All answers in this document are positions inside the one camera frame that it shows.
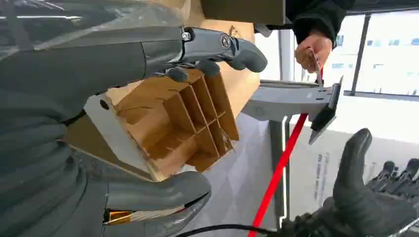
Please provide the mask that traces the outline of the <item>person's hand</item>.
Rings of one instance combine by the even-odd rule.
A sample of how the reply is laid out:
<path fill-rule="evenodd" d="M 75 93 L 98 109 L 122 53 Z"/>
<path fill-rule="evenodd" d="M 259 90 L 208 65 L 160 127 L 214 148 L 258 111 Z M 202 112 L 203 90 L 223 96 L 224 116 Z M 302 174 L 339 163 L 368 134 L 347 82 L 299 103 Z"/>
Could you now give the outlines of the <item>person's hand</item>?
<path fill-rule="evenodd" d="M 322 69 L 332 51 L 333 42 L 325 34 L 313 30 L 295 52 L 295 59 L 303 69 L 313 73 Z"/>

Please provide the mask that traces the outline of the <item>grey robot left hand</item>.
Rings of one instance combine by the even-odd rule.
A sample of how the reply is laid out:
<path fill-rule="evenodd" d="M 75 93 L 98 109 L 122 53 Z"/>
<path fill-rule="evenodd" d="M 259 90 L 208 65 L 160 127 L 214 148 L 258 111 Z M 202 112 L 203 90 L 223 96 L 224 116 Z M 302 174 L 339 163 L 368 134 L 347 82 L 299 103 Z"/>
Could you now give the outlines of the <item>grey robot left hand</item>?
<path fill-rule="evenodd" d="M 84 155 L 63 137 L 89 97 L 181 67 L 267 65 L 252 43 L 188 29 L 141 0 L 0 3 L 0 234 L 168 237 L 211 196 L 194 171 L 152 183 Z"/>

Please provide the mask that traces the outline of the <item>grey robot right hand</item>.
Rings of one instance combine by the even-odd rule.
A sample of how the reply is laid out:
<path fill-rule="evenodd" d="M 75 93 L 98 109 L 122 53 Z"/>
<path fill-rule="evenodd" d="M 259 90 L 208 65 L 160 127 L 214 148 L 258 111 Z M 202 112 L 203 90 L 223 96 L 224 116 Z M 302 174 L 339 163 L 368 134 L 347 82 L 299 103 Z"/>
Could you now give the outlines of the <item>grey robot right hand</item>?
<path fill-rule="evenodd" d="M 364 183 L 372 140 L 371 132 L 362 128 L 345 143 L 333 195 L 316 215 L 316 236 L 388 237 L 418 218 L 419 209 L 412 202 L 380 194 Z"/>

